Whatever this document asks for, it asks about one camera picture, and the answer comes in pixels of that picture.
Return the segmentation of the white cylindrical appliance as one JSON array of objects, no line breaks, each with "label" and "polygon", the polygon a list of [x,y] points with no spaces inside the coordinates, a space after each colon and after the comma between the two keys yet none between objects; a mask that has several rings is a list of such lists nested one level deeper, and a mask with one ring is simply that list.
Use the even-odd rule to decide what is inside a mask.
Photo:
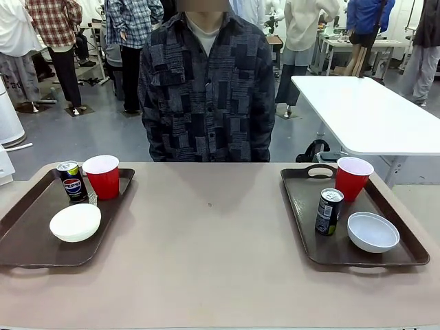
[{"label": "white cylindrical appliance", "polygon": [[0,144],[10,148],[22,143],[26,134],[0,76]]}]

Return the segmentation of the black can yellow-green label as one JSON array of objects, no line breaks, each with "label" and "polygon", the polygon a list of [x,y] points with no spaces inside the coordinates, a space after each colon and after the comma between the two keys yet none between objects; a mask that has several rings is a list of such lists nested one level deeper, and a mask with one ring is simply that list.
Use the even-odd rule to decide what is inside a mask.
[{"label": "black can yellow-green label", "polygon": [[325,188],[320,193],[315,229],[322,235],[331,236],[338,224],[344,195],[335,188]]}]

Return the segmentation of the person in cream jacket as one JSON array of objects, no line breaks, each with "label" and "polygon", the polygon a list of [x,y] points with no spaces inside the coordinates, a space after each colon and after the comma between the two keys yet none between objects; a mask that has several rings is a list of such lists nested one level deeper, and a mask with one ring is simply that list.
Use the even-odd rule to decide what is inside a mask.
[{"label": "person in cream jacket", "polygon": [[300,92],[292,83],[292,76],[304,76],[311,64],[318,22],[334,20],[340,11],[338,0],[286,0],[286,41],[281,56],[282,73],[275,103],[286,104],[284,116],[288,118],[296,106]]}]

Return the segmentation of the person in blue plaid shirt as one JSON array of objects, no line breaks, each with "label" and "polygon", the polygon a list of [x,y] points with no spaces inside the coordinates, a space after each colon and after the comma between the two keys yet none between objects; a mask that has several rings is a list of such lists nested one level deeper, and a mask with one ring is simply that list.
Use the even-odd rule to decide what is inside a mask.
[{"label": "person in blue plaid shirt", "polygon": [[153,26],[162,22],[164,9],[160,0],[104,0],[108,44],[120,47],[124,110],[140,110],[138,79],[140,52]]}]

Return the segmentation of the white box beside table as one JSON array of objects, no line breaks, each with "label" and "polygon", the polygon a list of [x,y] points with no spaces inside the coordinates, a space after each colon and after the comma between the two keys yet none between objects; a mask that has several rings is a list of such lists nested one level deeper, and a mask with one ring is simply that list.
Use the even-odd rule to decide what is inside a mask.
[{"label": "white box beside table", "polygon": [[14,173],[15,169],[12,165],[8,152],[0,144],[0,186],[12,182],[12,175]]}]

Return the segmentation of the brown plastic tray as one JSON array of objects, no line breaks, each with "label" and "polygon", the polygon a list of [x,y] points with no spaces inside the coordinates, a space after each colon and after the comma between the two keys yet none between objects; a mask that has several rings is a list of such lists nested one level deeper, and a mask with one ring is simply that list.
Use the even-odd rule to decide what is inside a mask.
[{"label": "brown plastic tray", "polygon": [[119,170],[120,193],[101,201],[87,177],[83,177],[89,197],[85,204],[100,209],[100,226],[95,234],[79,243],[67,243],[50,232],[52,217],[72,205],[59,172],[53,168],[0,219],[0,267],[78,267],[89,262],[104,241],[106,231],[127,196],[135,174],[132,168]]},{"label": "brown plastic tray", "polygon": [[[294,214],[305,254],[315,263],[353,267],[410,267],[426,265],[430,255],[387,197],[372,182],[353,203],[344,203],[335,234],[321,235],[315,230],[320,193],[333,188],[336,167],[330,164],[305,164],[303,168],[287,168],[281,172],[283,184]],[[355,212],[372,212],[390,221],[400,240],[388,252],[374,254],[356,247],[347,232],[347,219]]]}]

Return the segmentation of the person in white shirt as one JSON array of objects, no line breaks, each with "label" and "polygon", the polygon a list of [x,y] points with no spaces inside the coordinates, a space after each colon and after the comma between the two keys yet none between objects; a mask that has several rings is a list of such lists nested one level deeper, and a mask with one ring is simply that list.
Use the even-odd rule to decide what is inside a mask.
[{"label": "person in white shirt", "polygon": [[32,56],[42,49],[24,0],[0,0],[0,75],[15,103],[41,99]]}]

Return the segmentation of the person in white coat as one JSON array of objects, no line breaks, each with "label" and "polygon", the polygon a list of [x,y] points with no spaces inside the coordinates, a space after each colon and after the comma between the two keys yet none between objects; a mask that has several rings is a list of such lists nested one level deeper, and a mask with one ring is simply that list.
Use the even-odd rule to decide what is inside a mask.
[{"label": "person in white coat", "polygon": [[229,0],[235,14],[264,30],[265,0]]}]

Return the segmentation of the black Pepsi can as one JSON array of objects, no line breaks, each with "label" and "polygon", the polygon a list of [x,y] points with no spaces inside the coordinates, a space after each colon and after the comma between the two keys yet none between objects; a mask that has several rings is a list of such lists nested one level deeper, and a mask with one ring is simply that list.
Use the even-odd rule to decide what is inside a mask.
[{"label": "black Pepsi can", "polygon": [[88,198],[80,167],[75,161],[61,162],[57,167],[65,192],[72,203],[80,203]]}]

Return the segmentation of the red plastic cup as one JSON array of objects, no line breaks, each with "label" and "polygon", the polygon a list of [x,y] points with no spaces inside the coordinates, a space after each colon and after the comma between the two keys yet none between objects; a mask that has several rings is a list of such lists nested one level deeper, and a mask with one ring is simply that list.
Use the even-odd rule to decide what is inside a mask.
[{"label": "red plastic cup", "polygon": [[112,155],[97,155],[82,164],[92,188],[100,200],[119,195],[119,159]]},{"label": "red plastic cup", "polygon": [[355,201],[374,168],[367,161],[356,157],[342,157],[337,161],[337,165],[335,189],[344,195],[345,201]]}]

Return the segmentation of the person in dark jacket grey trousers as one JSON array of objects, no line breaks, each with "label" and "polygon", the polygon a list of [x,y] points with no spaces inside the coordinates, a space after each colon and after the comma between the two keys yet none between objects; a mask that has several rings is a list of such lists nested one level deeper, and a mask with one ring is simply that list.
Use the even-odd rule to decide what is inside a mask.
[{"label": "person in dark jacket grey trousers", "polygon": [[420,107],[428,94],[440,62],[440,0],[423,0],[412,42],[412,54],[402,76],[399,93]]}]

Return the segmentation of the white bowl with grey inside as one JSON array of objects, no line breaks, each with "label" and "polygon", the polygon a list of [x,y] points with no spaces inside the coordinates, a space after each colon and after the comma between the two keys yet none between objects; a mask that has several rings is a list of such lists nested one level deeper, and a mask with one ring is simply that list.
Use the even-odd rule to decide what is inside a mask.
[{"label": "white bowl with grey inside", "polygon": [[400,242],[397,228],[378,214],[353,213],[349,216],[346,227],[352,243],[365,252],[385,253]]}]

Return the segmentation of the person in red plaid shirt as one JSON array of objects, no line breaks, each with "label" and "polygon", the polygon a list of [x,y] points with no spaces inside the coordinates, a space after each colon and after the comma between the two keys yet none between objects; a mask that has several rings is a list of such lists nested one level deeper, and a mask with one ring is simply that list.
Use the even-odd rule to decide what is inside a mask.
[{"label": "person in red plaid shirt", "polygon": [[74,64],[74,27],[81,24],[83,9],[76,0],[25,0],[25,6],[47,46],[64,97],[78,116],[85,108]]}]

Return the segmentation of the plain white bowl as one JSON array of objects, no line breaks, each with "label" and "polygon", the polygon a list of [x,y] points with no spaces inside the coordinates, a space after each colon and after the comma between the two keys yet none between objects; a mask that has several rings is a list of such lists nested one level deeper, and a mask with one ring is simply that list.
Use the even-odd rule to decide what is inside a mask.
[{"label": "plain white bowl", "polygon": [[50,223],[51,233],[67,243],[85,241],[100,227],[101,211],[90,203],[79,203],[56,213]]}]

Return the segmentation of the white folding table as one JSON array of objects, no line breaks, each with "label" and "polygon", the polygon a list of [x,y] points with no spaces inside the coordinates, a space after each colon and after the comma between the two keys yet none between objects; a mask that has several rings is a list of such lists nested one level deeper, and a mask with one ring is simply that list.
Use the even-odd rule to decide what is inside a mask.
[{"label": "white folding table", "polygon": [[328,129],[350,155],[391,157],[389,187],[408,157],[440,157],[440,119],[372,78],[292,76],[291,82],[318,116],[318,135]]}]

